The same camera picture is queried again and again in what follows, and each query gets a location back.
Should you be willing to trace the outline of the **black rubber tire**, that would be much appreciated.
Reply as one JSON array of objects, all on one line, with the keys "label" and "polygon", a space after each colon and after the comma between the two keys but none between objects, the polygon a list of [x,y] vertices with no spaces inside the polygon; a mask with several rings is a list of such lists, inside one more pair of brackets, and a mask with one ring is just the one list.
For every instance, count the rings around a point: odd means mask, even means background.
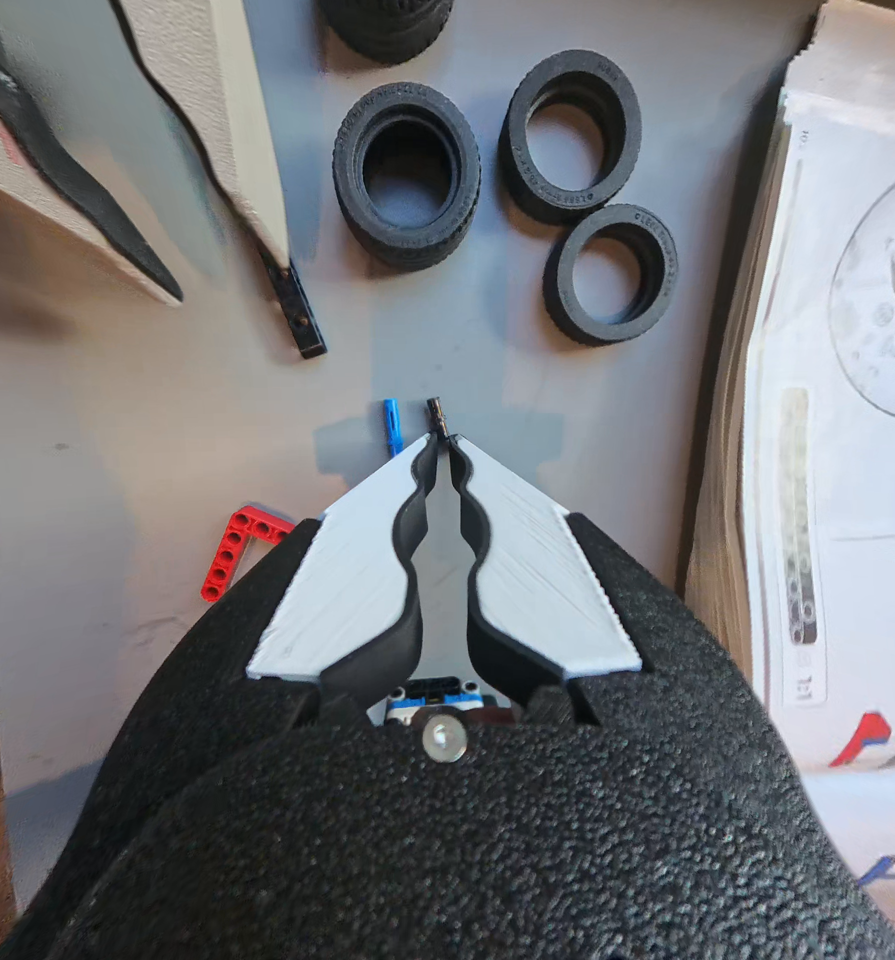
[{"label": "black rubber tire", "polygon": [[[602,159],[588,186],[556,185],[541,173],[529,150],[529,121],[552,105],[574,106],[598,127]],[[622,68],[594,51],[565,50],[540,61],[514,90],[499,135],[499,164],[521,211],[543,224],[569,225],[602,209],[626,185],[642,138],[641,106]]]},{"label": "black rubber tire", "polygon": [[[387,221],[368,191],[369,151],[399,127],[404,139],[428,138],[446,160],[444,202],[422,225]],[[395,271],[426,270],[456,251],[474,220],[481,187],[478,142],[463,113],[438,90],[415,81],[385,83],[345,115],[333,145],[332,175],[339,208],[358,244]]]},{"label": "black rubber tire", "polygon": [[395,66],[436,42],[454,1],[318,1],[317,6],[326,24],[351,50]]},{"label": "black rubber tire", "polygon": [[[609,318],[587,311],[574,283],[576,261],[597,236],[625,247],[639,269],[633,299]],[[677,247],[664,222],[642,206],[611,203],[586,215],[553,246],[544,268],[542,294],[548,315],[561,333],[581,346],[602,347],[634,340],[654,328],[670,308],[678,275]]]}]

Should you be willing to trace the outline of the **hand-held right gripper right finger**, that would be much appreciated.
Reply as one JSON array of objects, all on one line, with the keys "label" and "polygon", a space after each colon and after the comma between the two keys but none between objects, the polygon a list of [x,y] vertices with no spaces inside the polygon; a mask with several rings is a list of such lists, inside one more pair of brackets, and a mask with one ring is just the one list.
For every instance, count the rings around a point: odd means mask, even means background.
[{"label": "hand-held right gripper right finger", "polygon": [[571,512],[461,435],[450,438],[449,462],[474,555],[466,643],[478,676],[526,706],[543,687],[641,672]]}]

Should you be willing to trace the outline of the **long black brick beam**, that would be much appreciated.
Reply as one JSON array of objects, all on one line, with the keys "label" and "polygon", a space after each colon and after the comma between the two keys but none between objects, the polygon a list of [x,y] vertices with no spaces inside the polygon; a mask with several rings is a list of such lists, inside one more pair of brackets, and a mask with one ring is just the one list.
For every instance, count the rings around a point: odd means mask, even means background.
[{"label": "long black brick beam", "polygon": [[294,261],[291,260],[286,268],[282,267],[265,249],[261,251],[261,259],[301,358],[314,359],[325,355],[328,346]]}]

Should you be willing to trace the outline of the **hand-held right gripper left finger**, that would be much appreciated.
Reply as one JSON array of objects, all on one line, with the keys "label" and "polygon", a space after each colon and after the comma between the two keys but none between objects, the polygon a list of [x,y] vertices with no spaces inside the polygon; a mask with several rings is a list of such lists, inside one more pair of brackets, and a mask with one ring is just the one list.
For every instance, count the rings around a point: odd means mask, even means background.
[{"label": "hand-held right gripper left finger", "polygon": [[410,677],[423,636],[412,560],[429,532],[438,450],[426,434],[323,512],[247,665],[250,680],[380,702]]}]

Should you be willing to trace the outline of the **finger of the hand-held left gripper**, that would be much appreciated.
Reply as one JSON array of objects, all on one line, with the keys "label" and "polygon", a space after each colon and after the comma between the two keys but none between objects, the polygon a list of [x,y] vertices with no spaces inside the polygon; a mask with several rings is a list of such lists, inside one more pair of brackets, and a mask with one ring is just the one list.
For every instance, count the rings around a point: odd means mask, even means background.
[{"label": "finger of the hand-held left gripper", "polygon": [[276,265],[286,203],[242,1],[112,2],[140,69],[185,126],[215,189]]},{"label": "finger of the hand-held left gripper", "polygon": [[94,248],[151,297],[184,293],[117,199],[57,139],[22,81],[0,60],[0,199]]}]

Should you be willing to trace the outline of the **red angled brick beam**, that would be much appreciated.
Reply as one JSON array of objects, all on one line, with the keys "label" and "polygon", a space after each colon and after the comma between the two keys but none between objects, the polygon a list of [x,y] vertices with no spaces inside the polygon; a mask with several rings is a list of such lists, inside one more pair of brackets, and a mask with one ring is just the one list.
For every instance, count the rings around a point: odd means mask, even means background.
[{"label": "red angled brick beam", "polygon": [[201,586],[201,598],[213,604],[235,579],[240,561],[252,541],[276,546],[287,538],[295,524],[261,508],[245,505],[235,510],[225,525],[212,563]]}]

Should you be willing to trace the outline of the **grey desk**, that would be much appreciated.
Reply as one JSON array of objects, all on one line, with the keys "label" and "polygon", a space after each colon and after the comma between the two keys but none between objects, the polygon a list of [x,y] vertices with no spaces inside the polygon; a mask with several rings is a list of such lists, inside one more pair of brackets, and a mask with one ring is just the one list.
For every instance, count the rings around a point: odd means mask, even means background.
[{"label": "grey desk", "polygon": [[[301,520],[439,396],[453,429],[683,587],[719,338],[787,62],[817,2],[456,2],[423,54],[358,56],[315,2],[246,2],[293,254],[328,345],[301,359],[262,264],[137,66],[110,2],[0,2],[9,67],[185,294],[165,307],[0,207],[0,754],[18,910],[70,835],[125,715],[201,617],[244,502]],[[510,201],[496,149],[541,59],[598,51],[644,122],[621,202],[657,213],[680,276],[633,342],[573,344],[543,270],[559,232]],[[336,131],[378,85],[465,115],[482,188],[465,240],[398,274],[339,211]]]}]

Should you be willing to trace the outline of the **open instruction booklet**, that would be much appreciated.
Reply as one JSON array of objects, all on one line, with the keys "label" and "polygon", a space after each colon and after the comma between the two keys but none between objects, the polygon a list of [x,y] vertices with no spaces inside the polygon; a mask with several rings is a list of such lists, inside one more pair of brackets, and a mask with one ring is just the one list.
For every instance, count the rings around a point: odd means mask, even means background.
[{"label": "open instruction booklet", "polygon": [[895,896],[895,11],[786,70],[730,305],[685,599],[859,885]]}]

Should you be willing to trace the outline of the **toy brick race car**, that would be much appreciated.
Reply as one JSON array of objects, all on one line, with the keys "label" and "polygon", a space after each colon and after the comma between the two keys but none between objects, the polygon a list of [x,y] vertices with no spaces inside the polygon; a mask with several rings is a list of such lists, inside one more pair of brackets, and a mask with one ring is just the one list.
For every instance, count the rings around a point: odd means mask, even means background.
[{"label": "toy brick race car", "polygon": [[456,676],[412,678],[389,692],[383,723],[411,726],[416,714],[441,709],[464,713],[497,705],[497,698],[485,694],[477,680]]}]

